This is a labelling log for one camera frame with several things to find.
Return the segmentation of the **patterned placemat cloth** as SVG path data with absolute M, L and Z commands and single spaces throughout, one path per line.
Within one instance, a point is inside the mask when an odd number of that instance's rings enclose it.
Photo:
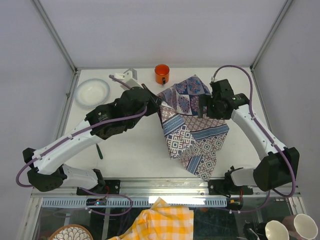
M 197 75 L 175 83 L 160 92 L 159 118 L 172 160 L 179 160 L 191 174 L 209 180 L 229 126 L 224 120 L 204 114 L 198 117 L 199 95 L 209 94 L 208 87 Z

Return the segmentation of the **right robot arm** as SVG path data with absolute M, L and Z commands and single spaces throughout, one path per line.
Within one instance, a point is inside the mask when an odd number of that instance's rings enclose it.
M 210 82 L 211 94 L 199 96 L 198 117 L 204 114 L 211 119 L 232 120 L 250 140 L 259 157 L 254 168 L 232 168 L 224 175 L 222 185 L 226 193 L 234 194 L 242 186 L 258 187 L 263 192 L 275 191 L 291 184 L 291 197 L 296 190 L 296 177 L 300 153 L 287 147 L 263 125 L 252 106 L 252 97 L 235 94 L 227 79 Z

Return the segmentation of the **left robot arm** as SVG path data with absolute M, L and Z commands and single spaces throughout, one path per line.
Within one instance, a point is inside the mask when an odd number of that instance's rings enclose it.
M 144 116 L 160 110 L 162 98 L 145 85 L 125 90 L 119 98 L 90 111 L 73 130 L 41 148 L 26 148 L 23 152 L 29 186 L 40 192 L 60 187 L 76 187 L 100 194 L 105 180 L 98 169 L 78 169 L 66 162 L 85 150 L 114 135 L 133 129 Z

